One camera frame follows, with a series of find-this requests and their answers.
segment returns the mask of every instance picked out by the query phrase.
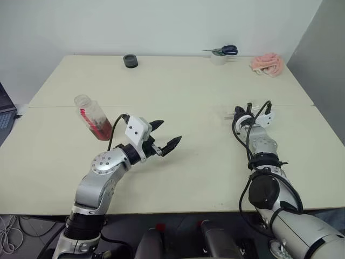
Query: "black cable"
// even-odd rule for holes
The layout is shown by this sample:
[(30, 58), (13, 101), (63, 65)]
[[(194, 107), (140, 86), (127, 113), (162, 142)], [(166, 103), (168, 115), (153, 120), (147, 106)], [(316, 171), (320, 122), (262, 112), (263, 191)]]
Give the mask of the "black cable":
[(258, 233), (260, 233), (260, 234), (262, 234), (262, 235), (264, 235), (264, 236), (266, 236), (266, 237), (268, 237), (268, 238), (274, 238), (274, 236), (270, 235), (269, 233), (265, 233), (265, 232), (261, 231), (260, 229), (256, 228), (256, 227), (245, 217), (245, 215), (243, 214), (243, 211), (242, 211), (242, 200), (243, 200), (243, 197), (244, 197), (245, 193), (247, 192), (247, 189), (248, 189), (248, 187), (249, 187), (251, 181), (252, 181), (252, 176), (249, 177), (248, 182), (247, 182), (247, 184), (246, 184), (246, 187), (243, 189), (243, 192), (242, 192), (242, 194), (241, 194), (241, 197), (239, 198), (239, 202), (238, 202), (239, 213), (240, 213), (241, 217), (243, 218), (243, 220), (244, 220), (252, 229), (254, 229), (256, 232), (258, 232)]
[(19, 216), (19, 217), (18, 217), (18, 223), (19, 223), (19, 227), (21, 228), (21, 230), (23, 231), (23, 233), (24, 233), (25, 235), (31, 236), (31, 237), (41, 237), (41, 236), (44, 236), (44, 235), (47, 234), (50, 230), (52, 230), (53, 227), (56, 225), (56, 222), (54, 222), (54, 224), (53, 224), (46, 232), (44, 232), (44, 233), (42, 233), (42, 234), (39, 234), (39, 235), (33, 235), (33, 234), (28, 233), (28, 232), (23, 228), (21, 219), (26, 220), (26, 219), (29, 219), (29, 218), (24, 218), (24, 217)]
[(278, 174), (274, 174), (274, 173), (270, 173), (270, 172), (267, 172), (263, 169), (258, 169), (256, 167), (254, 167), (254, 170), (256, 170), (257, 172), (260, 172), (260, 175), (269, 175), (271, 177), (274, 177), (274, 178), (278, 178), (280, 181), (283, 182), (283, 184), (286, 185), (286, 187), (292, 192), (292, 194), (295, 196), (295, 199), (296, 199), (296, 203), (297, 203), (297, 211), (298, 213), (303, 213), (303, 203), (302, 203), (302, 200), (301, 200), (301, 197), (300, 195), (298, 194), (298, 192), (296, 191), (295, 188), (293, 188), (293, 186), (282, 176), (278, 175)]
[(246, 150), (247, 150), (247, 158), (248, 158), (248, 161), (250, 161), (252, 158), (253, 158), (253, 154), (249, 148), (249, 134), (250, 134), (250, 131), (252, 130), (252, 127), (255, 123), (255, 121), (257, 120), (257, 118), (260, 116), (260, 113), (264, 110), (264, 108), (266, 107), (267, 104), (271, 103), (271, 101), (267, 101), (264, 103), (264, 105), (261, 107), (261, 109), (259, 110), (259, 112), (257, 113), (257, 115), (255, 115), (254, 119), (252, 120), (252, 122), (250, 123), (249, 125), (249, 128), (248, 128), (248, 131), (247, 131), (247, 138), (246, 138)]
[(53, 240), (60, 234), (61, 231), (63, 231), (65, 228), (65, 225), (63, 224), (58, 231), (56, 231), (54, 233), (54, 235), (52, 235), (52, 237), (48, 240), (48, 242), (46, 242), (46, 244), (42, 247), (41, 252), (39, 253), (39, 255), (37, 256), (37, 259), (41, 259), (42, 256), (44, 255), (45, 250), (47, 250), (47, 248), (49, 247), (49, 245), (53, 242)]
[(133, 248), (129, 243), (127, 243), (125, 241), (121, 241), (121, 240), (109, 239), (109, 238), (103, 236), (102, 232), (101, 232), (101, 239), (103, 239), (104, 241), (106, 241), (108, 243), (121, 244), (121, 245), (125, 246), (129, 251), (130, 258), (131, 259), (133, 258), (133, 255), (134, 255)]
[[(243, 141), (240, 140), (240, 138), (237, 136), (236, 134), (236, 131), (235, 131), (235, 125), (236, 125), (236, 122), (235, 120), (232, 121), (232, 132), (235, 136), (235, 138), (242, 144), (242, 146), (244, 146), (246, 148), (246, 152), (247, 152), (247, 158), (248, 158), (248, 161), (250, 161), (251, 159), (253, 159), (253, 154), (249, 148), (249, 136), (250, 136), (250, 131), (253, 127), (253, 125), (255, 124), (255, 121), (256, 119), (260, 116), (261, 112), (264, 110), (264, 108), (270, 104), (271, 101), (267, 101), (264, 103), (264, 105), (261, 107), (261, 109), (259, 110), (259, 112), (256, 114), (256, 116), (254, 117), (254, 119), (251, 121), (250, 125), (249, 125), (249, 128), (248, 128), (248, 131), (247, 131), (247, 136), (246, 136), (246, 143), (243, 143)], [(281, 182), (283, 182), (283, 184), (285, 184), (287, 186), (287, 188), (292, 192), (292, 194), (295, 196), (296, 198), (296, 202), (297, 202), (297, 206), (298, 206), (298, 212), (299, 213), (302, 213), (303, 212), (303, 204), (302, 204), (302, 201), (301, 201), (301, 198), (298, 194), (298, 192), (293, 188), (293, 186), (285, 179), (283, 178), (282, 176), (278, 175), (278, 174), (273, 174), (273, 173), (270, 173), (270, 172), (267, 172), (266, 170), (264, 169), (258, 169), (257, 167), (255, 167), (254, 165), (252, 165), (253, 169), (257, 172), (260, 172), (260, 174), (262, 175), (270, 175), (272, 177), (275, 177), (275, 178), (278, 178)], [(239, 211), (240, 211), (240, 215), (241, 217), (244, 219), (244, 221), (251, 227), (253, 228), (255, 231), (259, 232), (260, 234), (262, 235), (265, 235), (269, 238), (274, 238), (272, 235), (270, 234), (267, 234), (263, 231), (261, 231), (260, 229), (256, 228), (243, 214), (243, 211), (242, 211), (242, 201), (243, 201), (243, 197), (252, 181), (253, 177), (250, 176), (249, 179), (248, 179), (248, 182), (246, 184), (246, 187), (244, 188), (242, 194), (241, 194), (241, 197), (239, 199)]]
[(113, 136), (114, 136), (114, 131), (115, 131), (116, 125), (118, 124), (119, 120), (121, 118), (123, 118), (124, 116), (127, 116), (127, 115), (121, 114), (120, 116), (118, 116), (118, 118), (116, 119), (116, 121), (113, 125), (112, 134), (111, 134), (110, 139), (109, 139), (108, 151), (110, 151), (110, 149), (112, 148)]

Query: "scissors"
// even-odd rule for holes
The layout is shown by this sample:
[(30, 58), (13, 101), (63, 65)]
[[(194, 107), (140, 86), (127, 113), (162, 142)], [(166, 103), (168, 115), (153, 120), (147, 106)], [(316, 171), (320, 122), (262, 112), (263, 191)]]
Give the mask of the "scissors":
[(203, 51), (214, 51), (214, 52), (217, 52), (220, 56), (224, 56), (224, 55), (235, 56), (238, 53), (237, 47), (235, 45), (227, 45), (227, 46), (222, 47), (221, 49), (203, 50)]

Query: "bottle cap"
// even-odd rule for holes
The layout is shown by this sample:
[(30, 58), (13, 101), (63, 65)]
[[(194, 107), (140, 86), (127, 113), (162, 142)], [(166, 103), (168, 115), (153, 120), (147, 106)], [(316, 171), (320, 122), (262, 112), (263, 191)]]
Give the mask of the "bottle cap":
[(91, 103), (91, 99), (86, 94), (81, 94), (75, 97), (74, 103), (79, 108), (83, 108)]
[(138, 60), (136, 59), (136, 56), (133, 54), (128, 54), (123, 57), (123, 61), (125, 63), (125, 66), (129, 69), (133, 69), (138, 66)]

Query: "gray wall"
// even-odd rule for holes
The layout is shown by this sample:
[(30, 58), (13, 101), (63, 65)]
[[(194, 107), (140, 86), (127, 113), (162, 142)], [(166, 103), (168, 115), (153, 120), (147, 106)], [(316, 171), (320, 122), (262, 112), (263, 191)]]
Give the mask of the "gray wall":
[(287, 66), (345, 145), (345, 0), (323, 0)]

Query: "white wall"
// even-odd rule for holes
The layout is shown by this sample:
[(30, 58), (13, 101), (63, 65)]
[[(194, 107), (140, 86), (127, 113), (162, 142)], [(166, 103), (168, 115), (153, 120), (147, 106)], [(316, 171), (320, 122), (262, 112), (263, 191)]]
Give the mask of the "white wall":
[(0, 81), (28, 103), (69, 53), (240, 55), (289, 60), (321, 0), (0, 0)]

